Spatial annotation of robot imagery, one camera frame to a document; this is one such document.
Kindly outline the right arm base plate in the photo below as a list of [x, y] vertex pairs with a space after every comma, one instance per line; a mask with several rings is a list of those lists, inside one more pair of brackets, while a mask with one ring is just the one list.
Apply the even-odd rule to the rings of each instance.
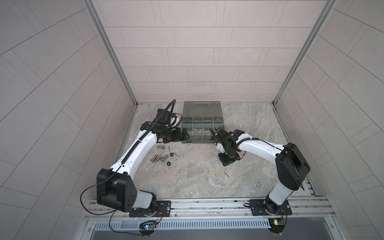
[[250, 208], [253, 216], [282, 216], [292, 215], [289, 202], [285, 200], [282, 205], [277, 205], [272, 200], [249, 200], [245, 207]]

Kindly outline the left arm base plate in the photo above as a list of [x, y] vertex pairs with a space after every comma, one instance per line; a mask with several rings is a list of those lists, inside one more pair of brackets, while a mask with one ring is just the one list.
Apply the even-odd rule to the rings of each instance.
[[154, 217], [169, 217], [171, 211], [171, 201], [157, 201], [151, 203], [147, 209], [136, 208], [129, 212], [130, 218], [154, 218]]

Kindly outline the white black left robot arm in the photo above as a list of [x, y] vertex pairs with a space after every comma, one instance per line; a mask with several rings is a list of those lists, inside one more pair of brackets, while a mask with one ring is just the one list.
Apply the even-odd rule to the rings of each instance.
[[152, 215], [157, 210], [154, 193], [138, 191], [133, 180], [141, 162], [158, 140], [164, 144], [182, 142], [189, 138], [186, 129], [179, 127], [183, 116], [158, 109], [153, 121], [146, 121], [130, 148], [109, 169], [97, 174], [97, 203], [124, 213], [138, 211]]

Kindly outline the aluminium front rail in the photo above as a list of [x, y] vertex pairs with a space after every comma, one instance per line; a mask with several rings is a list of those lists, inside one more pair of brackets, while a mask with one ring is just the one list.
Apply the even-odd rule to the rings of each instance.
[[288, 206], [277, 215], [269, 215], [255, 207], [246, 207], [251, 198], [212, 198], [212, 199], [169, 199], [171, 206], [166, 208], [162, 220], [183, 219], [250, 219], [335, 217], [326, 197], [290, 197]]

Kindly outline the left green circuit board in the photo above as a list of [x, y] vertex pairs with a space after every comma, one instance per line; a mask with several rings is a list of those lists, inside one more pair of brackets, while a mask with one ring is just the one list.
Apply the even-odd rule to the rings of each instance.
[[153, 231], [157, 226], [156, 221], [146, 221], [140, 224], [139, 229], [141, 231]]

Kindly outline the silver spacer cluster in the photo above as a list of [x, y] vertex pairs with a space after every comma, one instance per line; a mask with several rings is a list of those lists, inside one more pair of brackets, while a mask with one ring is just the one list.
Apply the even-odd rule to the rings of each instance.
[[[157, 148], [158, 150], [162, 150], [162, 151], [164, 151], [164, 150], [166, 149], [166, 146], [164, 146], [164, 145], [158, 145], [158, 146], [156, 146], [156, 148]], [[152, 157], [152, 158], [150, 159], [150, 161], [151, 161], [152, 163], [155, 163], [155, 162], [158, 162], [158, 161], [164, 162], [165, 159], [167, 159], [168, 157], [169, 157], [169, 155], [168, 155], [167, 153], [164, 153], [164, 154], [155, 154], [155, 156]]]

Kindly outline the right circuit board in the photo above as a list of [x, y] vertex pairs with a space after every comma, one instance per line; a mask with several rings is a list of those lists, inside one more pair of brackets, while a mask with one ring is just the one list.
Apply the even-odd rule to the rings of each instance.
[[285, 229], [286, 223], [283, 219], [268, 219], [271, 228], [269, 229], [272, 233], [279, 234]]

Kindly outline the white vent grille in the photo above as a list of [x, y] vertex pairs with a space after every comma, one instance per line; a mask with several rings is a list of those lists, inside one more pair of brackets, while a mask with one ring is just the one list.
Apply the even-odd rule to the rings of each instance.
[[[134, 231], [143, 221], [97, 221], [96, 231]], [[172, 219], [162, 220], [157, 230], [270, 229], [267, 219]]]

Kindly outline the grey compartment organizer box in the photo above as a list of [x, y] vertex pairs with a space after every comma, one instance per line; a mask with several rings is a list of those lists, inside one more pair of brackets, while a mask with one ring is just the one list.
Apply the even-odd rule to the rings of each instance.
[[184, 102], [182, 128], [186, 129], [189, 139], [183, 144], [213, 144], [215, 137], [211, 130], [224, 128], [224, 119], [219, 101]]

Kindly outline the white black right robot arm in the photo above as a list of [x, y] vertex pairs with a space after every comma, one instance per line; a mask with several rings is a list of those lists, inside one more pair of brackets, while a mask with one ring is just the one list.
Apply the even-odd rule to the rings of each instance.
[[223, 166], [241, 160], [239, 152], [251, 153], [275, 165], [279, 181], [268, 193], [262, 208], [270, 215], [276, 215], [283, 209], [288, 197], [299, 188], [311, 171], [307, 160], [293, 143], [278, 145], [241, 131], [226, 132], [223, 129], [210, 130], [215, 138], [218, 157]]

